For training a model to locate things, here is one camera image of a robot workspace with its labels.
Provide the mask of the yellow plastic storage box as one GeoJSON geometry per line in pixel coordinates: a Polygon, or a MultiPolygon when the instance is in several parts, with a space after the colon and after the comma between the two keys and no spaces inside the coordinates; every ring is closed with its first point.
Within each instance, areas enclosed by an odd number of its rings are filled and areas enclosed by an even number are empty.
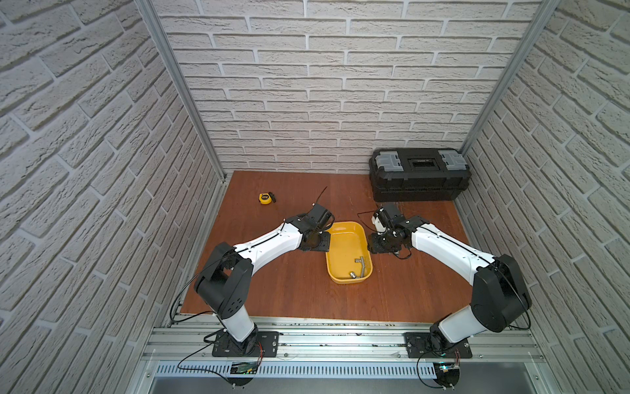
{"type": "Polygon", "coordinates": [[[358,284],[367,280],[373,272],[364,228],[357,222],[335,223],[328,231],[331,234],[330,249],[326,252],[328,274],[339,285],[358,284]],[[365,276],[359,277],[361,265],[355,260],[364,257],[365,276]]]}

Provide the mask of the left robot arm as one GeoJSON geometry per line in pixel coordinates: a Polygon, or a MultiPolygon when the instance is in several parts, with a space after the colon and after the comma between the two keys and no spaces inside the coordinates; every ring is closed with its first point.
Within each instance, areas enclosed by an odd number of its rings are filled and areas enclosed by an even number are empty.
{"type": "Polygon", "coordinates": [[[265,265],[292,251],[328,252],[335,216],[319,204],[287,218],[276,229],[235,246],[215,247],[195,281],[195,292],[218,316],[231,339],[253,341],[257,327],[244,306],[252,279],[265,265]]]}

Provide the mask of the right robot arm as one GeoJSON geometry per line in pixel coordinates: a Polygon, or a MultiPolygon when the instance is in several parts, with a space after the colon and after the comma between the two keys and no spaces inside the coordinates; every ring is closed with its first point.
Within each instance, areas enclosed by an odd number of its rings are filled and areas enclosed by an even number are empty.
{"type": "Polygon", "coordinates": [[[393,203],[378,208],[372,224],[375,232],[368,238],[371,253],[399,254],[404,248],[415,249],[439,260],[472,286],[469,305],[431,326],[431,351],[447,351],[485,331],[500,333],[517,328],[514,322],[521,316],[527,320],[523,329],[531,328],[531,297],[513,257],[479,251],[420,216],[406,218],[393,203]]]}

